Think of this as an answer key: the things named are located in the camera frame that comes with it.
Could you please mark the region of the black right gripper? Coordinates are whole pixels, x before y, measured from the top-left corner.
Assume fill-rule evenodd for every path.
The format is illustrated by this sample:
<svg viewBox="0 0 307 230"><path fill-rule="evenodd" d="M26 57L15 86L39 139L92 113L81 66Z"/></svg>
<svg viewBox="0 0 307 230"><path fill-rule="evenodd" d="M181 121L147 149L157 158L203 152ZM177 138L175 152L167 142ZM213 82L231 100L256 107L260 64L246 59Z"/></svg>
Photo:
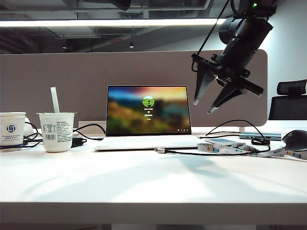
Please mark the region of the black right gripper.
<svg viewBox="0 0 307 230"><path fill-rule="evenodd" d="M208 114L212 114L230 99L245 94L245 90L260 96L263 93L263 88L246 80L250 75L250 71L246 69L246 66L259 46L259 42L255 41L231 40L220 55L214 54L212 56L212 61L202 58L199 53L192 54L192 63L197 64L196 90L193 104L198 104L215 76L223 89L213 102Z"/></svg>

